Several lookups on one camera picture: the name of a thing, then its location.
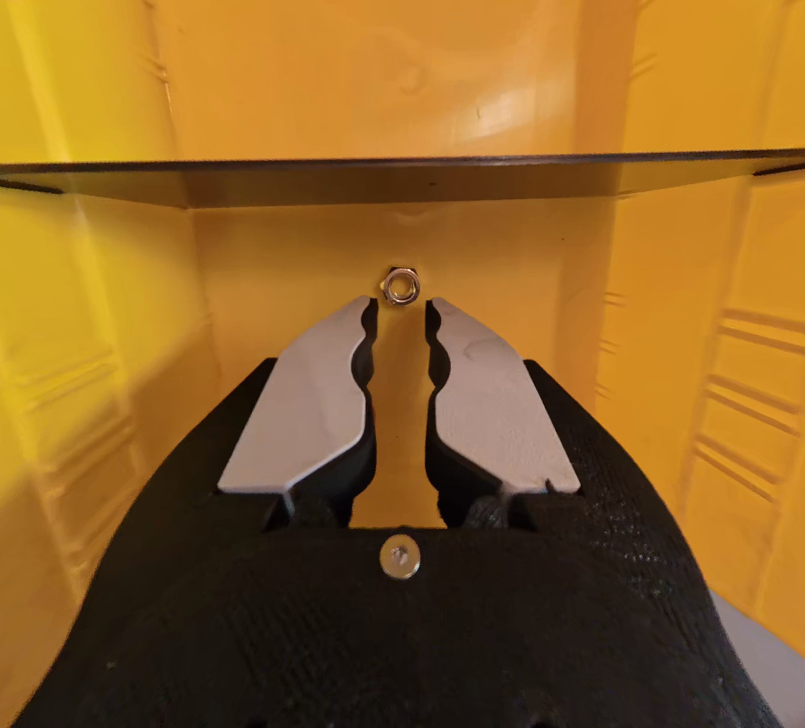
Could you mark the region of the steel hex nut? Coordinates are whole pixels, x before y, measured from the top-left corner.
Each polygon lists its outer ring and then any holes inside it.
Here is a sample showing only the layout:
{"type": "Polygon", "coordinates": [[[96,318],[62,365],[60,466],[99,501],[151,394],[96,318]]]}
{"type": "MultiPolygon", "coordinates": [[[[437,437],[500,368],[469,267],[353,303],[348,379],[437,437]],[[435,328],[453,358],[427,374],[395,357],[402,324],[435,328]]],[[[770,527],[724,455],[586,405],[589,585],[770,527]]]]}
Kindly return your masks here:
{"type": "Polygon", "coordinates": [[[389,305],[405,307],[415,303],[421,292],[421,282],[414,268],[392,267],[380,285],[389,305]]]}

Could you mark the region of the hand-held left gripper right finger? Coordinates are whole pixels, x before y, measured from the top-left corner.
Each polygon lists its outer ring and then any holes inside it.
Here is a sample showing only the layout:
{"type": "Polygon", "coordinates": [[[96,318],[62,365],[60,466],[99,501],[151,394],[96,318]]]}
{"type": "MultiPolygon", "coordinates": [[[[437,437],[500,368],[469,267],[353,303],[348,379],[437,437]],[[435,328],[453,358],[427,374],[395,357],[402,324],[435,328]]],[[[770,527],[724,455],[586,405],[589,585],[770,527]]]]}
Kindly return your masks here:
{"type": "Polygon", "coordinates": [[[426,304],[425,468],[443,518],[478,499],[575,495],[580,481],[520,354],[443,298],[426,304]]]}

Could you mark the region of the black bin divider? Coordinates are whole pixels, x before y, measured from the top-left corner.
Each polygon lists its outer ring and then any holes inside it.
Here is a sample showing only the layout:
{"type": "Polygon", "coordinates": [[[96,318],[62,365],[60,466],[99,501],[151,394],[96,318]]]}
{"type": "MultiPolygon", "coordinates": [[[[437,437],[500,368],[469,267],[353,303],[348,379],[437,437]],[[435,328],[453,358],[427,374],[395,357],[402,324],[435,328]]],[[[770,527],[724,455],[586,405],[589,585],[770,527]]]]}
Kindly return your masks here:
{"type": "Polygon", "coordinates": [[[400,159],[3,164],[3,190],[186,210],[615,198],[803,169],[801,148],[400,159]]]}

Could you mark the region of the yellow plastic bin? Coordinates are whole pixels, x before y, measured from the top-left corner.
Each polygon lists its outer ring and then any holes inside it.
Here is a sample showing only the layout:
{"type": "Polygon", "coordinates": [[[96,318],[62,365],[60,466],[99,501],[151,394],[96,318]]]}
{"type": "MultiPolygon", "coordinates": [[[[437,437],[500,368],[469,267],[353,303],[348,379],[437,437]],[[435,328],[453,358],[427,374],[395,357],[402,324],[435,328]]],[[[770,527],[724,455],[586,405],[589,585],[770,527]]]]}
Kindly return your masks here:
{"type": "MultiPolygon", "coordinates": [[[[803,148],[803,0],[2,0],[2,164],[803,148]]],[[[191,211],[2,189],[2,726],[225,394],[393,266],[353,523],[441,525],[424,300],[538,361],[803,700],[803,169],[602,196],[191,211]]]]}

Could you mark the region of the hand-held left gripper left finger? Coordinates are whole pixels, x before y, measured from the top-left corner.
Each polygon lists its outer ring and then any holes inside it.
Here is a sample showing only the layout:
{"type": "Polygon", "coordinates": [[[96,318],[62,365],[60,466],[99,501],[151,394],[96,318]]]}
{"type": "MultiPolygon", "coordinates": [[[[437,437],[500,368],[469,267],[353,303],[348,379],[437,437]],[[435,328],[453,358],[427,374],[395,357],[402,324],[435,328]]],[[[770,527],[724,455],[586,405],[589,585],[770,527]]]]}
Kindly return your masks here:
{"type": "Polygon", "coordinates": [[[323,500],[349,523],[376,472],[369,382],[377,299],[359,296],[282,351],[217,482],[224,494],[273,494],[291,518],[323,500]]]}

